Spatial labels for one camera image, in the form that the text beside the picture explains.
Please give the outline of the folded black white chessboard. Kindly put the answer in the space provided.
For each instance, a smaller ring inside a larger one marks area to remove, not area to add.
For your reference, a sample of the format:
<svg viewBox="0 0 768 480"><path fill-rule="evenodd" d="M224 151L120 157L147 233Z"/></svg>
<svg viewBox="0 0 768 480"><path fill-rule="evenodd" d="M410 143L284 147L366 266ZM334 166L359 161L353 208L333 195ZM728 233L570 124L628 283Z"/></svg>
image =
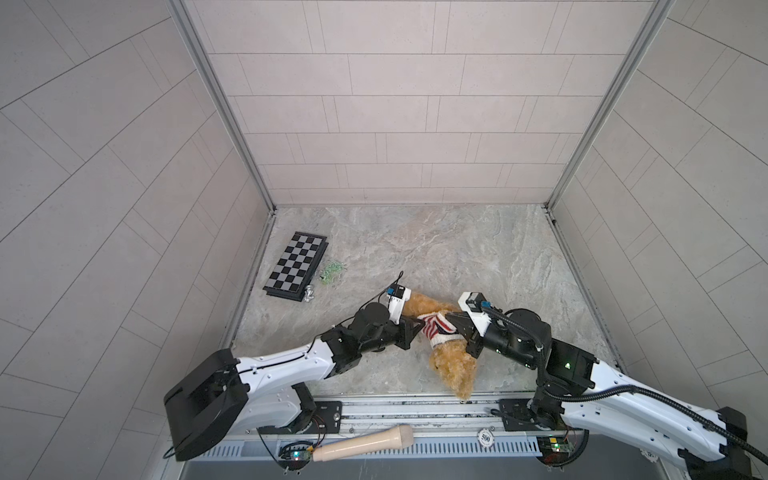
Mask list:
<svg viewBox="0 0 768 480"><path fill-rule="evenodd" d="M327 249L326 236L296 231L263 287L268 296L301 302Z"/></svg>

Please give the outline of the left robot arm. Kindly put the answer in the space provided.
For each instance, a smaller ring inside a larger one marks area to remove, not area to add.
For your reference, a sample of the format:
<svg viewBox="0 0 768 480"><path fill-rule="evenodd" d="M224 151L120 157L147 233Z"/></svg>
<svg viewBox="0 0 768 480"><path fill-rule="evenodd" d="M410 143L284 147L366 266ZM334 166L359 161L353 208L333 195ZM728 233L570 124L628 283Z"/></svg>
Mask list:
<svg viewBox="0 0 768 480"><path fill-rule="evenodd" d="M234 357L230 349L212 353L163 398L169 455L191 460L230 432L305 429L316 411L308 383L349 371L367 352L389 345L407 350L424 326L408 316L392 321L385 305L369 303L307 346L259 357Z"/></svg>

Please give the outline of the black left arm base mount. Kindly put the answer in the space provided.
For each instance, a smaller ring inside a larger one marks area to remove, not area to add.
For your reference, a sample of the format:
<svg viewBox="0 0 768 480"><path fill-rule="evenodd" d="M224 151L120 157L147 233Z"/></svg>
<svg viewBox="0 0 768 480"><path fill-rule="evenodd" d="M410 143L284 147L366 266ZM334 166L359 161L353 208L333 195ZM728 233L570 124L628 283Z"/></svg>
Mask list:
<svg viewBox="0 0 768 480"><path fill-rule="evenodd" d="M337 434L340 431L343 404L340 401L316 401L304 383L279 391L266 403L268 418L257 431L262 434Z"/></svg>

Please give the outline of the clear bag of green bricks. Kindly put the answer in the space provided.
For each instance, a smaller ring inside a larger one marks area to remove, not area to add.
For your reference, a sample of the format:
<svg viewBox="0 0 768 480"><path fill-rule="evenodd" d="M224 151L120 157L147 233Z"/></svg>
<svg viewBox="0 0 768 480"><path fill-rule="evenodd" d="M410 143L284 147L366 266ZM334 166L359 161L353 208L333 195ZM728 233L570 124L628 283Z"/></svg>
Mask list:
<svg viewBox="0 0 768 480"><path fill-rule="evenodd" d="M330 261L320 272L319 279L322 285L331 285L345 270L345 265L340 261Z"/></svg>

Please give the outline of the right green circuit board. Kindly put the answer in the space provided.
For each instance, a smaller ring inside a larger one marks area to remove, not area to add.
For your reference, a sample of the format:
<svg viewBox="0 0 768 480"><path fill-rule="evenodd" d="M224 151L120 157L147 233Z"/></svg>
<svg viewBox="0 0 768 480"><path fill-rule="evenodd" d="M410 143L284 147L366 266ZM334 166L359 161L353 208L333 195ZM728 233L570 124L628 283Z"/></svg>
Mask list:
<svg viewBox="0 0 768 480"><path fill-rule="evenodd" d="M541 453L538 460L544 465L562 463L574 450L574 446L565 436L539 436L536 440Z"/></svg>

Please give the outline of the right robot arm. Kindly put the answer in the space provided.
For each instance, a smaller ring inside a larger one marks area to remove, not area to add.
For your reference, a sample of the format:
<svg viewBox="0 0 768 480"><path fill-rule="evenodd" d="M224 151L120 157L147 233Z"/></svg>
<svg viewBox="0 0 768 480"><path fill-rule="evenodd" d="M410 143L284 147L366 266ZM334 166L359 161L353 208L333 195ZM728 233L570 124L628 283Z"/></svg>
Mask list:
<svg viewBox="0 0 768 480"><path fill-rule="evenodd" d="M750 479L767 456L748 441L746 417L670 397L595 355L553 338L527 309L502 312L487 302L446 316L478 356L488 349L536 373L531 423L556 423L610 437L685 470L692 479Z"/></svg>

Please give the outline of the knitted american flag sweater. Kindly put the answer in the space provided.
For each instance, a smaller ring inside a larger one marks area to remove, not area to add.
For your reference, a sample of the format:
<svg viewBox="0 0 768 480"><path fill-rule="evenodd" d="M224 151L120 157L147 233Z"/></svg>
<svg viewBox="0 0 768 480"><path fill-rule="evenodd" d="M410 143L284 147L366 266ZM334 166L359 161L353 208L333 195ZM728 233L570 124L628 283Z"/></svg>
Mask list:
<svg viewBox="0 0 768 480"><path fill-rule="evenodd" d="M420 315L423 323L421 332L427 337L430 347L436 349L439 345L450 341L463 340L464 337L456 327L447 320L446 311L438 311Z"/></svg>

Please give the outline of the left green circuit board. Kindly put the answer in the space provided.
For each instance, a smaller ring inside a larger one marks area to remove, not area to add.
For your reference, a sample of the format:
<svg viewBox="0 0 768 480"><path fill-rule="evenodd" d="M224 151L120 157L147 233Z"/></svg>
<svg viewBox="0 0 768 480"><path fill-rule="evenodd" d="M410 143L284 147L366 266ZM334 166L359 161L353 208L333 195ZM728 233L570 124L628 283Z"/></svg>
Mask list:
<svg viewBox="0 0 768 480"><path fill-rule="evenodd" d="M279 450L279 462L288 471L301 470L311 462L314 449L308 441L289 443Z"/></svg>

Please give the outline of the green circuit board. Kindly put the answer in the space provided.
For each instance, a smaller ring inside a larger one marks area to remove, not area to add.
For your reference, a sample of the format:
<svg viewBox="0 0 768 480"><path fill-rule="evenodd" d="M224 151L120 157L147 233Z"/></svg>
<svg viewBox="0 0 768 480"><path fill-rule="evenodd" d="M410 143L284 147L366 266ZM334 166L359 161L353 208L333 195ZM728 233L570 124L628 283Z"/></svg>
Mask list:
<svg viewBox="0 0 768 480"><path fill-rule="evenodd" d="M574 446L565 436L539 436L536 440L541 453L538 460L544 465L562 463L574 450Z"/></svg>
<svg viewBox="0 0 768 480"><path fill-rule="evenodd" d="M279 462L288 471L301 470L311 462L314 449L308 441L289 443L279 450Z"/></svg>

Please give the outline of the tan plush teddy bear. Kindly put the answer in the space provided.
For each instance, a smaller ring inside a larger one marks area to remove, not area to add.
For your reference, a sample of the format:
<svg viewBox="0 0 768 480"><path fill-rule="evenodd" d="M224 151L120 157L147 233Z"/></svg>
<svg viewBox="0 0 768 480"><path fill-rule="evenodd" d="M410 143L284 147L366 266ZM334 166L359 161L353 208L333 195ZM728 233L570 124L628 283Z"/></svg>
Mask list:
<svg viewBox="0 0 768 480"><path fill-rule="evenodd" d="M407 317L418 318L420 315L438 311L461 312L461 309L451 303L432 299L421 293L412 292L404 306L403 314ZM429 357L430 368L439 376L442 383L462 401L468 400L474 389L477 373L477 360L466 352L465 339L456 340L431 348Z"/></svg>

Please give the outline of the silver foil wrapped item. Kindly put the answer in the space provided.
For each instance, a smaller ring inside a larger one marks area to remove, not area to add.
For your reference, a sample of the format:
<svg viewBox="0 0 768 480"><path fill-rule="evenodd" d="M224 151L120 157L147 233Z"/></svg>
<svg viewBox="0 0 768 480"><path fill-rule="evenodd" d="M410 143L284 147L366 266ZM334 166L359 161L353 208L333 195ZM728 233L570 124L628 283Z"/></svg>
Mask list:
<svg viewBox="0 0 768 480"><path fill-rule="evenodd" d="M314 288L312 285L308 285L304 291L304 302L311 302L314 299Z"/></svg>

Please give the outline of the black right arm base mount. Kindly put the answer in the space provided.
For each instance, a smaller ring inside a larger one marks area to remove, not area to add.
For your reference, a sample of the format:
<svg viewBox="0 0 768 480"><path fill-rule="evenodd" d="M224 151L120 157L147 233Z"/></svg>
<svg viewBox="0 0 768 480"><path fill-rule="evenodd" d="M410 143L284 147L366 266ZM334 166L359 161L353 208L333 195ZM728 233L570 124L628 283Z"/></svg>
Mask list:
<svg viewBox="0 0 768 480"><path fill-rule="evenodd" d="M580 395L537 389L530 397L503 398L486 412L501 419L506 431L565 431L570 426L563 420L564 404L578 400Z"/></svg>

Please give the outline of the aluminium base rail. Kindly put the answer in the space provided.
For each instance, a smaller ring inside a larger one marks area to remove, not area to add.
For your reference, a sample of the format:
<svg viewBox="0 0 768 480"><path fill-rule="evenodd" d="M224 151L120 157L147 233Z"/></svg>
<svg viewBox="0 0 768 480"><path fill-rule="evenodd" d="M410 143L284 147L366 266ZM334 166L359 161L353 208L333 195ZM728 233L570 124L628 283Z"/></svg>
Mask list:
<svg viewBox="0 0 768 480"><path fill-rule="evenodd" d="M230 432L222 441L191 460L267 460L279 462L279 450L293 442L308 441L315 449L331 443L389 430L398 425L410 425L414 444L402 450L383 450L352 457L362 459L458 459L504 458L541 455L536 438L565 436L574 446L571 456L562 463L546 465L558 468L573 462L586 449L584 433L570 426L565 431L506 431L502 420L486 412L503 398L524 398L524 393L506 395L478 394L467 401L446 395L325 397L316 401L340 401L342 406L340 431L337 434L262 434L257 430ZM495 443L484 449L477 433L489 428Z"/></svg>

